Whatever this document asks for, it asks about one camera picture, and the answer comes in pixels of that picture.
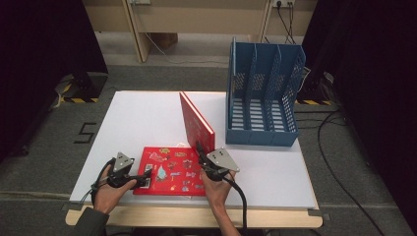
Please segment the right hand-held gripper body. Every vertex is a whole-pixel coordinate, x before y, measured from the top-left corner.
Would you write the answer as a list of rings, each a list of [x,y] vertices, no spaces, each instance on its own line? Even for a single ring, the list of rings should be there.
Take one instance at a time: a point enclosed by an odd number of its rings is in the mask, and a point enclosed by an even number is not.
[[[221,181],[229,171],[240,171],[240,168],[224,147],[208,152],[207,157],[208,165],[201,166],[212,181]]]

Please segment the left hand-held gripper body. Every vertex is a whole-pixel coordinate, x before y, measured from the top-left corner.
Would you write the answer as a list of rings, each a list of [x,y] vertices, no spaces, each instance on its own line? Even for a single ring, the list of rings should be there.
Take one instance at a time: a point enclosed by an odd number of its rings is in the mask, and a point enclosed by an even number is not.
[[[134,177],[129,175],[133,164],[134,158],[119,151],[110,161],[111,168],[108,171],[107,184],[113,188],[120,188],[133,180]]]

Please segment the red sticker-print book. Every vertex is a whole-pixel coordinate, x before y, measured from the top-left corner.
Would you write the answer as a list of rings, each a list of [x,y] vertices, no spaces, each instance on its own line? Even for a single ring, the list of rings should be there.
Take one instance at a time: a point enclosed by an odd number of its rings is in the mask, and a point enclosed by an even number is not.
[[[205,194],[199,157],[191,147],[145,147],[138,173],[150,177],[134,195],[199,196]]]

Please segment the red and teal hardcover book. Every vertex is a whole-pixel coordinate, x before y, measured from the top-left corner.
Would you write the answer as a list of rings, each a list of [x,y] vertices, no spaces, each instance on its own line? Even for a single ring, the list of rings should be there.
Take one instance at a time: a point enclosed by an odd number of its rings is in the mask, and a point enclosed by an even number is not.
[[[189,145],[192,148],[200,145],[205,153],[213,151],[215,149],[213,128],[184,91],[179,92],[179,97]]]

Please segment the blue plastic file rack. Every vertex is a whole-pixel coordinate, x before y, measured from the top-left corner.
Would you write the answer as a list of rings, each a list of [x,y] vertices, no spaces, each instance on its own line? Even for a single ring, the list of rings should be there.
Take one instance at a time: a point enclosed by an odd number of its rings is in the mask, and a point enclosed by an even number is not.
[[[306,56],[299,45],[231,42],[225,141],[290,147],[298,138],[294,105]]]

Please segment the person's right hand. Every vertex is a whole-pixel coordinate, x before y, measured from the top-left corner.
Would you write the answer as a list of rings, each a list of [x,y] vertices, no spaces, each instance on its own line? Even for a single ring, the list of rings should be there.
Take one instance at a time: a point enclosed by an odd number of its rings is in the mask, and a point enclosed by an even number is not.
[[[201,177],[205,186],[206,197],[212,209],[225,209],[225,202],[231,189],[231,185],[224,180],[212,181],[204,170]]]

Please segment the person's left hand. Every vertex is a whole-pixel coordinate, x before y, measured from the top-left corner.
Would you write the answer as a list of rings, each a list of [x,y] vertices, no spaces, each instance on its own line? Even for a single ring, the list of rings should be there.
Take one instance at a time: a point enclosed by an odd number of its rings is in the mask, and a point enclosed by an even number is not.
[[[130,180],[119,188],[113,188],[102,178],[99,180],[99,188],[94,197],[93,209],[104,214],[109,214],[118,205],[121,198],[135,185],[136,180]]]

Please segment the black tape number mark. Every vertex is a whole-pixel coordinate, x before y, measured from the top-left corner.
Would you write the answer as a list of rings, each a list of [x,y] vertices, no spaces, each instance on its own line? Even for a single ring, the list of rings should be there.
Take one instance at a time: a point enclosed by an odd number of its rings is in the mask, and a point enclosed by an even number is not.
[[[79,131],[79,136],[84,136],[85,138],[83,140],[75,140],[75,144],[89,144],[94,136],[94,132],[88,132],[87,127],[95,125],[95,122],[85,122]]]

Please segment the yellow black hazard tape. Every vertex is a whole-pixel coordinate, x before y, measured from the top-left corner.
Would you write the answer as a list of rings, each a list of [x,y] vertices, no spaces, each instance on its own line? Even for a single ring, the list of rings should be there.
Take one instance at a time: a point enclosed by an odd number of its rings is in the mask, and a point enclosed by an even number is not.
[[[295,104],[305,105],[331,105],[328,100],[315,100],[315,99],[296,99]]]
[[[94,88],[79,88],[75,84],[68,84],[61,93],[62,102],[90,103],[97,102],[100,92]]]

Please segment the black stand base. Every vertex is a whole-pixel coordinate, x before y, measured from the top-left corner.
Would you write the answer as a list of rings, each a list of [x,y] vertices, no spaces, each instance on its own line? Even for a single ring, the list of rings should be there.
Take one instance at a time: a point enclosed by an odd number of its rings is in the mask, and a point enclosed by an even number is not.
[[[72,97],[99,98],[107,78],[107,74],[96,72],[85,72],[76,76],[73,81],[74,92]]]

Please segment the brown cardboard box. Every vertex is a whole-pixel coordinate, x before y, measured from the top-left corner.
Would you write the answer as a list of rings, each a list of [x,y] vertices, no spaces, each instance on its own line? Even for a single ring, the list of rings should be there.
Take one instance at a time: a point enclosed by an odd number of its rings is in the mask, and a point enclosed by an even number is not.
[[[178,34],[174,32],[152,32],[150,38],[160,49],[167,49],[178,42]]]

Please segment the black curtain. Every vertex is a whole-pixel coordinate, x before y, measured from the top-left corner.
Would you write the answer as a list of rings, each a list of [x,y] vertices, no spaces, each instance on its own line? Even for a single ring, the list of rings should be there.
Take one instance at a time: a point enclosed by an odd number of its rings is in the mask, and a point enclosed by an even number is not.
[[[0,162],[29,139],[63,77],[106,71],[83,0],[0,0]]]
[[[417,234],[417,0],[318,0],[303,47]]]

